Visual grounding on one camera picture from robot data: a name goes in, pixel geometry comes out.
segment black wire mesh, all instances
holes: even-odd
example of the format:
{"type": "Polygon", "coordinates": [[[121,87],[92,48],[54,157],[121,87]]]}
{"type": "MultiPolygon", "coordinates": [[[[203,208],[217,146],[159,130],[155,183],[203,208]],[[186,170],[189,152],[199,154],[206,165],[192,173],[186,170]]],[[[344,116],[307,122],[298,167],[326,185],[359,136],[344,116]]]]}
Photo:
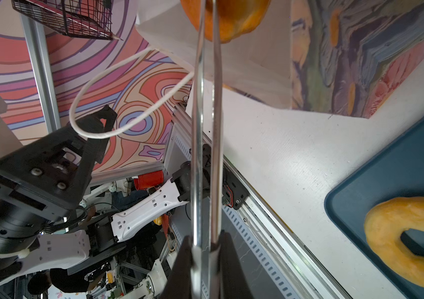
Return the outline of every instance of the black wire mesh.
{"type": "Polygon", "coordinates": [[[63,35],[107,40],[114,37],[112,0],[12,0],[12,7],[63,35]]]}

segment cable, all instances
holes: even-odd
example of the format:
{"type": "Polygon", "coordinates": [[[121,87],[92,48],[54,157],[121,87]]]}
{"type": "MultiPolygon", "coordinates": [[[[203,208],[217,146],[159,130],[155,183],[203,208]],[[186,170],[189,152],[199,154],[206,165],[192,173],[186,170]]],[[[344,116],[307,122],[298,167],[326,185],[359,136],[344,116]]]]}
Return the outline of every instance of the cable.
{"type": "Polygon", "coordinates": [[[175,248],[173,249],[170,248],[169,236],[167,236],[167,247],[169,248],[169,252],[173,252],[175,250],[175,248]]]}
{"type": "Polygon", "coordinates": [[[224,185],[225,189],[228,190],[228,194],[230,194],[230,203],[227,205],[228,207],[233,207],[233,192],[230,189],[229,185],[224,185]]]}
{"type": "Polygon", "coordinates": [[[98,205],[98,204],[100,204],[100,203],[105,203],[106,205],[110,205],[110,206],[112,206],[113,208],[115,208],[118,212],[120,212],[120,210],[119,210],[116,206],[114,206],[113,204],[108,203],[108,202],[96,202],[96,203],[93,203],[93,204],[91,204],[91,206],[90,206],[90,207],[88,207],[86,210],[89,210],[91,207],[93,207],[93,206],[95,206],[95,205],[98,205]]]}
{"type": "Polygon", "coordinates": [[[66,222],[64,222],[62,224],[56,224],[56,225],[46,226],[44,228],[44,233],[54,233],[54,232],[56,232],[58,230],[63,230],[65,228],[67,228],[67,227],[71,227],[71,226],[79,223],[80,221],[83,221],[85,219],[85,217],[87,216],[86,209],[84,209],[82,206],[77,206],[76,207],[76,210],[82,210],[82,214],[79,217],[77,217],[77,218],[75,218],[73,220],[69,219],[68,221],[66,221],[66,222]]]}
{"type": "Polygon", "coordinates": [[[184,205],[184,207],[185,207],[185,215],[187,215],[187,218],[188,218],[190,221],[192,221],[192,219],[190,218],[190,216],[188,215],[188,212],[187,212],[187,205],[184,205]]]}
{"type": "Polygon", "coordinates": [[[69,109],[69,122],[71,123],[72,128],[74,129],[74,131],[77,132],[77,134],[79,134],[83,137],[92,138],[92,139],[105,139],[105,138],[110,138],[110,137],[113,137],[113,136],[117,136],[121,133],[124,133],[125,131],[131,129],[133,126],[135,126],[138,123],[140,123],[141,121],[143,121],[147,116],[152,114],[152,112],[154,112],[161,105],[163,105],[165,102],[167,102],[168,99],[170,99],[180,88],[182,88],[188,81],[190,81],[192,79],[192,77],[194,76],[194,72],[190,72],[188,75],[186,75],[179,83],[177,83],[177,85],[175,85],[170,91],[168,91],[163,97],[161,97],[161,99],[158,100],[154,105],[150,106],[148,109],[146,109],[144,112],[142,112],[141,115],[139,115],[138,117],[133,119],[131,122],[127,123],[126,125],[124,125],[120,128],[117,128],[113,131],[99,133],[99,134],[86,132],[83,129],[79,128],[79,126],[76,123],[76,109],[77,109],[77,105],[79,104],[80,100],[84,96],[85,92],[89,89],[89,87],[91,87],[92,84],[94,84],[96,81],[100,80],[102,77],[106,76],[110,72],[114,71],[115,69],[118,69],[118,68],[126,65],[127,63],[130,63],[131,61],[143,56],[144,54],[148,53],[149,51],[153,51],[153,50],[155,50],[155,49],[152,48],[152,47],[147,47],[144,50],[132,55],[131,57],[126,58],[126,59],[122,60],[121,62],[119,62],[117,64],[114,64],[113,66],[111,66],[111,67],[103,70],[99,74],[97,74],[94,78],[92,78],[89,82],[87,82],[81,88],[81,90],[77,94],[74,101],[72,101],[71,108],[69,109]]]}
{"type": "Polygon", "coordinates": [[[173,236],[175,237],[175,246],[173,247],[173,249],[175,250],[176,248],[178,248],[177,235],[175,234],[175,231],[173,231],[173,228],[170,225],[169,225],[169,230],[173,233],[173,236]]]}

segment blue tray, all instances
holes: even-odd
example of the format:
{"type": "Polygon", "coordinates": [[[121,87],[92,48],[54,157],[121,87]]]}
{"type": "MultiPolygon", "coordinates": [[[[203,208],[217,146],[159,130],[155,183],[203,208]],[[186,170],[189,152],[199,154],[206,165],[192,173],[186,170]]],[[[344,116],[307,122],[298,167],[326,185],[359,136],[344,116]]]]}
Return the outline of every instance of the blue tray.
{"type": "MultiPolygon", "coordinates": [[[[368,211],[394,197],[424,196],[424,118],[393,141],[325,198],[328,217],[409,299],[424,299],[424,288],[388,268],[366,243],[368,211]]],[[[401,240],[424,255],[424,232],[409,230],[401,240]]]]}

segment white plastic bracket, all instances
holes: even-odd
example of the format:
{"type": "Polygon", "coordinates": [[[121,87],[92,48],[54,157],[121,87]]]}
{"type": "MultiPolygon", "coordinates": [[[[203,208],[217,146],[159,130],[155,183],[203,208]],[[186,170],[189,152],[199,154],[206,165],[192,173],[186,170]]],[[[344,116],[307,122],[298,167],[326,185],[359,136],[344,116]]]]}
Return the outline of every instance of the white plastic bracket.
{"type": "Polygon", "coordinates": [[[175,183],[168,180],[159,190],[135,206],[112,217],[112,232],[118,242],[129,240],[155,218],[167,211],[185,205],[188,201],[179,201],[179,190],[175,183]]]}
{"type": "Polygon", "coordinates": [[[93,201],[93,199],[97,195],[99,195],[99,194],[101,194],[101,193],[103,193],[105,191],[115,192],[115,182],[102,184],[99,187],[97,187],[94,190],[92,190],[90,194],[84,195],[82,197],[81,202],[79,202],[79,205],[82,206],[83,208],[86,208],[87,206],[89,206],[91,204],[91,202],[93,201]]]}
{"type": "Polygon", "coordinates": [[[34,272],[51,268],[67,269],[89,258],[91,246],[85,230],[39,235],[38,240],[39,248],[31,251],[25,258],[17,260],[22,263],[21,271],[0,281],[0,285],[34,272]]]}

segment black bracket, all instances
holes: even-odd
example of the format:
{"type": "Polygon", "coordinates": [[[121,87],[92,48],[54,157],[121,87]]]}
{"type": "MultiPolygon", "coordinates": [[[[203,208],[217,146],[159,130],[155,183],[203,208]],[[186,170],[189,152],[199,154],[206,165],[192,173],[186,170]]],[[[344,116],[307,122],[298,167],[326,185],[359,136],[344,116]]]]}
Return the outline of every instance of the black bracket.
{"type": "Polygon", "coordinates": [[[109,212],[93,218],[87,223],[81,224],[69,231],[74,233],[78,230],[85,230],[89,236],[91,252],[89,258],[80,264],[67,269],[68,275],[82,271],[105,259],[112,258],[115,254],[124,249],[126,242],[118,243],[114,237],[110,221],[116,212],[109,212]]]}
{"type": "MultiPolygon", "coordinates": [[[[77,124],[87,132],[103,133],[113,128],[116,117],[105,106],[78,119],[77,124]]],[[[50,221],[66,216],[82,199],[107,142],[108,138],[86,141],[66,126],[21,147],[0,159],[0,198],[50,221]]]]}
{"type": "MultiPolygon", "coordinates": [[[[210,195],[210,169],[212,161],[212,152],[209,145],[203,145],[203,181],[202,181],[202,195],[207,197],[210,195]]],[[[177,189],[179,190],[180,201],[190,201],[190,181],[191,170],[190,161],[187,161],[180,165],[180,169],[173,173],[172,182],[175,182],[177,189]]],[[[233,208],[238,210],[245,199],[249,196],[247,188],[237,179],[235,175],[223,165],[223,188],[222,188],[222,203],[227,205],[231,202],[231,196],[233,196],[233,208]]]]}

